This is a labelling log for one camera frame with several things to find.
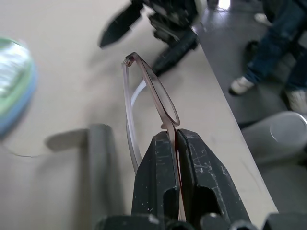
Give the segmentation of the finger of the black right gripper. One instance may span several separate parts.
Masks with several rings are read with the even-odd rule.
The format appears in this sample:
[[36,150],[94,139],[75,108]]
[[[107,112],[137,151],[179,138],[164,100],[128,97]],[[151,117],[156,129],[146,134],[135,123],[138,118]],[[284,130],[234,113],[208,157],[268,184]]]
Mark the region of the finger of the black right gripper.
[[164,50],[153,64],[155,75],[162,75],[175,67],[181,59],[198,46],[197,35],[192,31],[186,31],[184,36],[178,41],[174,41]]
[[140,18],[142,3],[131,2],[108,24],[102,32],[99,47],[106,47],[120,40]]

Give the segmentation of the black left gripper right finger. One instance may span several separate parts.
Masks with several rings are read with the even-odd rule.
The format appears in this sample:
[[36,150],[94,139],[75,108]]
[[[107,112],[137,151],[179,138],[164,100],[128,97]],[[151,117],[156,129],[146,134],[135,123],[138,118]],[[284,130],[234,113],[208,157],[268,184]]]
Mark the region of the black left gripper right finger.
[[210,213],[226,222],[249,220],[230,173],[201,137],[187,129],[177,135],[187,221],[199,222]]

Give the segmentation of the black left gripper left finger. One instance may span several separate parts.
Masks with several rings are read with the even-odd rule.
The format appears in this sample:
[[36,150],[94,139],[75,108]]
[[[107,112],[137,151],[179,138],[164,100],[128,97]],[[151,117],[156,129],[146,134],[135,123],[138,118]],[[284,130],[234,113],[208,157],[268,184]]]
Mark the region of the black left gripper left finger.
[[133,191],[132,214],[153,214],[178,219],[179,182],[172,148],[166,132],[152,141],[138,167]]

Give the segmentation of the translucent brown frame glasses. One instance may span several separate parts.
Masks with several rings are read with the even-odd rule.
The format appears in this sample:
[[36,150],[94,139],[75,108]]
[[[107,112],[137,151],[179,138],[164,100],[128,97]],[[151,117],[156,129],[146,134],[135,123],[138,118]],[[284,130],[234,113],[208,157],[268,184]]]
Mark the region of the translucent brown frame glasses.
[[153,72],[152,68],[136,53],[133,52],[125,57],[122,63],[123,90],[126,109],[126,133],[130,157],[135,174],[144,156],[141,156],[133,117],[133,105],[138,94],[146,87],[153,98],[154,105],[162,121],[161,128],[167,133],[172,154],[177,169],[179,182],[179,211],[178,219],[186,221],[185,207],[183,203],[182,181],[180,174],[180,160],[177,143],[176,127],[180,124],[177,111],[172,100],[166,92],[161,81]]

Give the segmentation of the grey cylinder object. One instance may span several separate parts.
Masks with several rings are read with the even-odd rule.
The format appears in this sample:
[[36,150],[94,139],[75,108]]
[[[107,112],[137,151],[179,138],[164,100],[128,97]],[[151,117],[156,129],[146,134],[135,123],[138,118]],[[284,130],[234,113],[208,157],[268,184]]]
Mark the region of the grey cylinder object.
[[307,115],[281,112],[241,132],[278,211],[307,214]]

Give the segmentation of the white sneaker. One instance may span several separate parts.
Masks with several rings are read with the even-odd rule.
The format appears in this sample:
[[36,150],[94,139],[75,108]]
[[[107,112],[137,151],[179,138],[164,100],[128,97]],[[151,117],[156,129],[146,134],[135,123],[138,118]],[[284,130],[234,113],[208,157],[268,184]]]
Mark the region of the white sneaker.
[[244,76],[235,79],[229,88],[229,92],[234,95],[242,95],[249,91],[255,86],[254,83],[250,82]]
[[307,114],[307,92],[303,90],[287,91],[286,97],[292,111]]
[[272,24],[264,13],[256,13],[254,15],[254,19],[256,22],[266,25],[266,26],[271,26]]

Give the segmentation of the person's legs in blue jeans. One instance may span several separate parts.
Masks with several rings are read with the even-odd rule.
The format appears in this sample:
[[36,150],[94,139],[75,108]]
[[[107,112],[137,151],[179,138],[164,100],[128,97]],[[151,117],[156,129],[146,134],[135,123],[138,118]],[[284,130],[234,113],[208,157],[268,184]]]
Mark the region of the person's legs in blue jeans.
[[[307,0],[283,0],[244,77],[252,84],[264,80],[286,52],[297,30],[305,23]],[[307,91],[307,49],[292,69],[285,88],[288,91]]]

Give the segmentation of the green plate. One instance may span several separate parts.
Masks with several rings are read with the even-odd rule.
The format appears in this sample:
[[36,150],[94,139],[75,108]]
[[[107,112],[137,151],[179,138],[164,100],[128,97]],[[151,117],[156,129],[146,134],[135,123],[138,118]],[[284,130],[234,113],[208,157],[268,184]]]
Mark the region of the green plate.
[[0,37],[0,98],[11,93],[30,60],[30,51],[23,44]]

